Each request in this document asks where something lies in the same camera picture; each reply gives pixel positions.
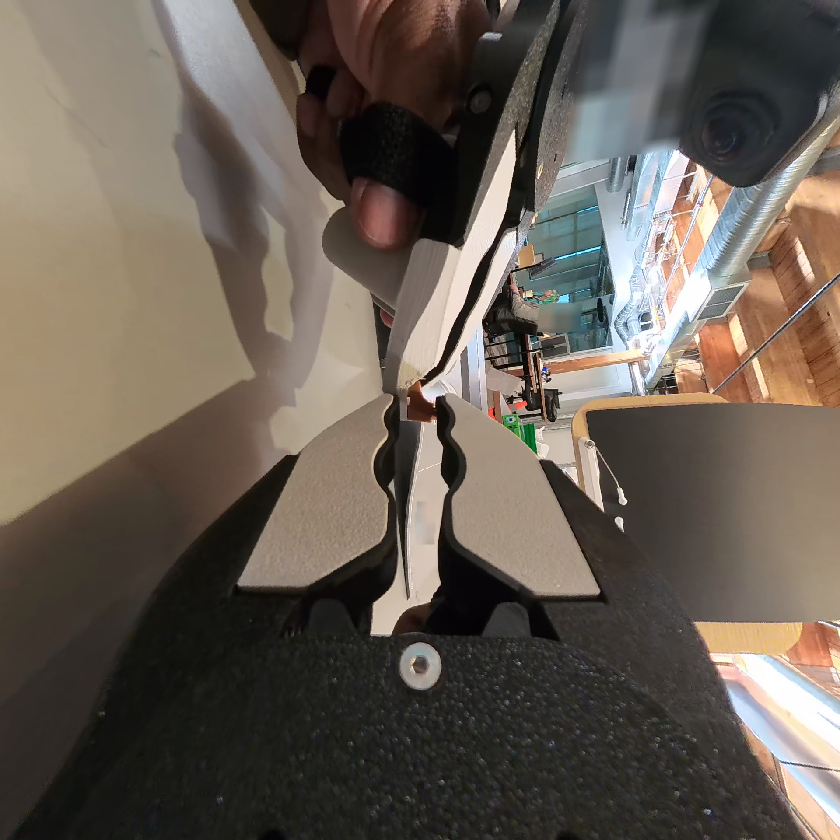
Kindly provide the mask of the person's left hand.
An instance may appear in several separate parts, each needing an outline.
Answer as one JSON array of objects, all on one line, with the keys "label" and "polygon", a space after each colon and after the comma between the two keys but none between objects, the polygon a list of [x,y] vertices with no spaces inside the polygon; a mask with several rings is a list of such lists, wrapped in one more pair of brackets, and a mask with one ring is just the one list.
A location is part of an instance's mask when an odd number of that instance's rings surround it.
[{"label": "person's left hand", "polygon": [[491,26],[484,2],[309,3],[297,62],[307,77],[314,67],[330,67],[335,76],[326,101],[309,92],[297,99],[299,150],[310,172],[350,208],[356,233],[368,246],[409,246],[424,213],[388,185],[366,177],[348,182],[341,122],[383,102],[444,134],[454,121],[471,54]]}]

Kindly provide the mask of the grey desk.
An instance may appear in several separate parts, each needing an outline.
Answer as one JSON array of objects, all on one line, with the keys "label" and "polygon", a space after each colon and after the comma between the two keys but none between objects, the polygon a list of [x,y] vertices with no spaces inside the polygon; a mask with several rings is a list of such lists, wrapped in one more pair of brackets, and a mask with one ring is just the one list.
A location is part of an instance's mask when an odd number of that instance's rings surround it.
[{"label": "grey desk", "polygon": [[247,2],[2,2],[2,838],[183,553],[382,391],[298,144],[334,76]]}]

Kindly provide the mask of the green box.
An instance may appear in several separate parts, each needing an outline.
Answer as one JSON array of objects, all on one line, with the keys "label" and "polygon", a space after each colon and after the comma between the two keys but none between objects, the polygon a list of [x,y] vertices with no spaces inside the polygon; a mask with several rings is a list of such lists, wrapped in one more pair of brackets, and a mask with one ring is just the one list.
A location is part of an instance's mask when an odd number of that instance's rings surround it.
[{"label": "green box", "polygon": [[515,413],[502,414],[501,421],[512,431],[535,455],[539,455],[539,447],[534,423],[527,423]]}]

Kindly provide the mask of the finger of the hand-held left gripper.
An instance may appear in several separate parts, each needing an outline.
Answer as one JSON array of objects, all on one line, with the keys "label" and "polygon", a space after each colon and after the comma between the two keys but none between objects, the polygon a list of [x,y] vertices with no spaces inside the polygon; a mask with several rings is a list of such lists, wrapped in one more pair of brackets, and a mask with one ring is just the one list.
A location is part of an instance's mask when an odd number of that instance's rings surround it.
[{"label": "finger of the hand-held left gripper", "polygon": [[515,154],[501,156],[462,246],[421,238],[412,248],[385,356],[384,392],[404,396],[439,359],[445,330],[455,319],[453,287],[466,280],[467,269],[477,266],[506,228],[515,166]]},{"label": "finger of the hand-held left gripper", "polygon": [[433,383],[448,373],[474,337],[502,282],[510,273],[521,240],[517,226],[503,229],[477,266],[467,269],[465,281],[453,287],[455,319],[444,331],[444,348],[439,359],[422,378],[423,388],[430,389]]}]

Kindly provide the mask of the silver ventilation duct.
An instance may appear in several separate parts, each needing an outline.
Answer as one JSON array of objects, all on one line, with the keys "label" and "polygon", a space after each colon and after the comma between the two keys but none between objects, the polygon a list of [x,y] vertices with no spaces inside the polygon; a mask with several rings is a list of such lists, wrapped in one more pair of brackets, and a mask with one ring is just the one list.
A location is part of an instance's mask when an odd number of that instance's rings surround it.
[{"label": "silver ventilation duct", "polygon": [[691,277],[708,279],[712,287],[738,281],[749,259],[782,214],[838,130],[838,111],[785,168],[765,181],[732,189]]}]

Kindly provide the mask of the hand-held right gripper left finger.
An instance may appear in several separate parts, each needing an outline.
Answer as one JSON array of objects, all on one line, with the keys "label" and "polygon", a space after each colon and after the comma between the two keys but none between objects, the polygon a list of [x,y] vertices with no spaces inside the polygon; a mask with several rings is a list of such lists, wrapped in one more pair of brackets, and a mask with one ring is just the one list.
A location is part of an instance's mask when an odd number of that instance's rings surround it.
[{"label": "hand-held right gripper left finger", "polygon": [[299,453],[238,579],[245,592],[383,595],[396,576],[398,401],[379,395]]}]

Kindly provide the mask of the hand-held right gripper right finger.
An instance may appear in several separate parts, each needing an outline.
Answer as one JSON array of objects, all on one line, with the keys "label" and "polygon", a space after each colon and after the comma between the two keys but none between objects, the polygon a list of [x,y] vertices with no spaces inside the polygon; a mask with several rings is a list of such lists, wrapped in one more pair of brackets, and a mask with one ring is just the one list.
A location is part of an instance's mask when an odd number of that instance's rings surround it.
[{"label": "hand-held right gripper right finger", "polygon": [[533,600],[594,600],[597,583],[543,462],[501,423],[456,395],[437,399],[447,487],[438,566],[467,585],[482,574]]}]

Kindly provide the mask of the black board with wooden rim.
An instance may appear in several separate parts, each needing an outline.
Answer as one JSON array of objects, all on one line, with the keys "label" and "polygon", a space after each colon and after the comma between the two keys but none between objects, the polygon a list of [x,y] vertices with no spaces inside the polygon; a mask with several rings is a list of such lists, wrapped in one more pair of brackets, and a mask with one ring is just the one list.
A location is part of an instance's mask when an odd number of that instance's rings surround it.
[{"label": "black board with wooden rim", "polygon": [[576,458],[595,443],[604,511],[692,620],[838,623],[838,408],[605,397],[571,434]]}]

